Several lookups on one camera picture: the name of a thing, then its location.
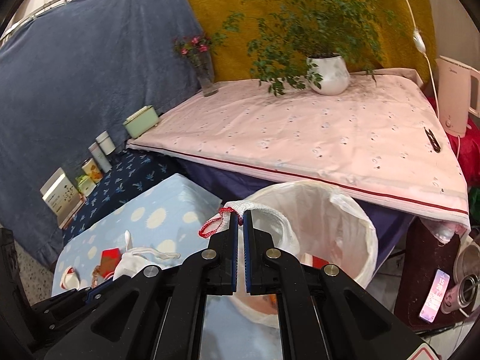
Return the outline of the round red white paper cup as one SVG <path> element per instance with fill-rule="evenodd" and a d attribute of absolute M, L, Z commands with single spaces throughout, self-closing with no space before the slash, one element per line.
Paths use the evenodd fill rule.
<path fill-rule="evenodd" d="M 59 286 L 64 290 L 80 288 L 80 279 L 74 267 L 67 267 L 61 276 Z"/>

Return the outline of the white lined trash bin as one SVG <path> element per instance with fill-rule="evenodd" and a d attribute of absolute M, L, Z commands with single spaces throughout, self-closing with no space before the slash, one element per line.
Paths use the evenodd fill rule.
<path fill-rule="evenodd" d="M 377 263 L 376 229 L 359 204 L 340 189 L 299 180 L 271 185 L 245 200 L 287 217 L 292 231 L 281 234 L 266 214 L 250 212 L 254 227 L 271 234 L 278 249 L 302 263 L 311 255 L 335 264 L 362 288 L 370 283 Z"/>

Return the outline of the light blue dotted tablecloth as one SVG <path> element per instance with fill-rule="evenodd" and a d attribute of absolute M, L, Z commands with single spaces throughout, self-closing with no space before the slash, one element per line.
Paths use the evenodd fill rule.
<path fill-rule="evenodd" d="M 105 197 L 101 189 L 95 189 L 64 231 L 66 245 L 55 267 L 52 294 L 64 291 L 60 282 L 69 267 L 75 269 L 82 288 L 89 286 L 101 252 L 124 250 L 126 232 L 130 233 L 134 247 L 180 254 L 178 259 L 158 260 L 161 267 L 181 264 L 184 258 L 207 246 L 207 240 L 198 231 L 221 206 L 218 197 L 182 175 L 168 177 L 97 219 L 95 214 Z M 281 359 L 279 331 L 243 317 L 229 297 L 208 297 L 200 357 Z"/>

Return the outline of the smartphone on dark stool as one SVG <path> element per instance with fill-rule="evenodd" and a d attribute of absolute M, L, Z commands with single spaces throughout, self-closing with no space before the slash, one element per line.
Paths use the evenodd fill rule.
<path fill-rule="evenodd" d="M 449 281 L 450 275 L 440 269 L 436 271 L 430 291 L 419 314 L 421 320 L 428 323 L 434 321 L 448 289 Z"/>

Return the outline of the white open gift box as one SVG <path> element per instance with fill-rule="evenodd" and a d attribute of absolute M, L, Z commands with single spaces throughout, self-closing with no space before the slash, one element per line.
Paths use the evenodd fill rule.
<path fill-rule="evenodd" d="M 40 189 L 42 200 L 51 209 L 58 227 L 65 230 L 85 200 L 60 167 Z"/>

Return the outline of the navy floral cloth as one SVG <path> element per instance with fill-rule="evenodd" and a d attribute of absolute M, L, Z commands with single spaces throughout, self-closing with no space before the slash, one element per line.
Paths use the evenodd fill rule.
<path fill-rule="evenodd" d="M 123 151 L 64 230 L 64 244 L 176 173 L 184 175 L 185 170 L 174 158 L 145 151 Z"/>

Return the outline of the green white small packet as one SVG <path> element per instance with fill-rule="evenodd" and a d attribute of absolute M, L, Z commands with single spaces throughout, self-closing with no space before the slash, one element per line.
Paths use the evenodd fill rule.
<path fill-rule="evenodd" d="M 95 182 L 88 175 L 78 176 L 76 178 L 76 186 L 84 197 L 89 197 L 96 188 Z"/>

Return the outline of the metal thermos cup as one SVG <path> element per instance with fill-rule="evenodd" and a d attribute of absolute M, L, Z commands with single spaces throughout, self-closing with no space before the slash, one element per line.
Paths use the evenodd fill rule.
<path fill-rule="evenodd" d="M 454 264 L 456 285 L 449 289 L 442 301 L 440 310 L 444 314 L 461 311 L 469 306 L 479 291 L 479 245 L 475 242 L 467 245 Z"/>

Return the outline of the pink bed sheet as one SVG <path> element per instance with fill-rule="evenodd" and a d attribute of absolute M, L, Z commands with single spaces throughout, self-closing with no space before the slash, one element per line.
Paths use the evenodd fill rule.
<path fill-rule="evenodd" d="M 216 94 L 195 94 L 165 112 L 128 147 L 263 180 L 318 180 L 362 201 L 470 225 L 456 155 L 419 86 L 404 76 L 355 75 L 336 96 L 295 89 L 274 96 L 256 80 L 221 82 Z"/>

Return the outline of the white cylindrical jar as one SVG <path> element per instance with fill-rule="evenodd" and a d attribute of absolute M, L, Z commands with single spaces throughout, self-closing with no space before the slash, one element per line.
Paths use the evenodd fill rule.
<path fill-rule="evenodd" d="M 107 131 L 104 131 L 104 132 L 100 133 L 96 137 L 96 141 L 97 141 L 97 144 L 99 145 L 99 147 L 101 148 L 101 150 L 103 151 L 103 153 L 106 156 L 114 154 L 114 152 L 116 150 L 116 145 L 112 141 L 112 139 L 111 139 L 111 137 L 110 137 L 110 135 L 108 134 Z"/>

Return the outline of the mint green tissue box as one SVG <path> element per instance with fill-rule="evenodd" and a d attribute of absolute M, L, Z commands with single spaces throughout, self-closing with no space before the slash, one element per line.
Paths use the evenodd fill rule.
<path fill-rule="evenodd" d="M 135 139 L 153 128 L 158 122 L 159 116 L 157 115 L 155 108 L 153 106 L 144 106 L 140 110 L 134 112 L 131 116 L 128 116 L 123 122 L 123 125 L 128 135 Z"/>

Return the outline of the black hair clip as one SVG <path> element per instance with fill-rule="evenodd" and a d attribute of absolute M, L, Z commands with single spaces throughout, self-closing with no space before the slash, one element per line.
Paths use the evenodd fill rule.
<path fill-rule="evenodd" d="M 429 128 L 424 128 L 425 130 L 425 134 L 432 146 L 432 149 L 435 153 L 440 153 L 442 148 L 441 148 L 441 145 L 439 144 L 436 136 L 434 135 L 434 133 L 429 129 Z"/>

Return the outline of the blue grey hanging blanket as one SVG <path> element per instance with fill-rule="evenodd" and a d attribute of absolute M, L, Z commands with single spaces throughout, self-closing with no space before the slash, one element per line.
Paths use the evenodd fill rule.
<path fill-rule="evenodd" d="M 41 265 L 63 248 L 41 186 L 58 169 L 77 174 L 100 133 L 125 142 L 140 108 L 196 94 L 173 41 L 200 29 L 187 0 L 73 0 L 1 48 L 1 223 Z"/>

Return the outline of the pink electric kettle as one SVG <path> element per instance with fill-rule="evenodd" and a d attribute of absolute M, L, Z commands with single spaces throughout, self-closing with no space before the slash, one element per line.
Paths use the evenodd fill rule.
<path fill-rule="evenodd" d="M 469 115 L 479 117 L 479 71 L 442 55 L 436 63 L 440 123 L 448 134 L 464 137 Z"/>

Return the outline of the yellow hanging cloth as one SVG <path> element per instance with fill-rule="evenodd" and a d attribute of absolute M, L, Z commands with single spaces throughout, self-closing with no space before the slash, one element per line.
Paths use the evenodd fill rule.
<path fill-rule="evenodd" d="M 412 68 L 436 54 L 429 0 L 188 0 L 208 35 L 218 80 L 290 80 L 309 58 L 341 55 L 350 71 Z"/>

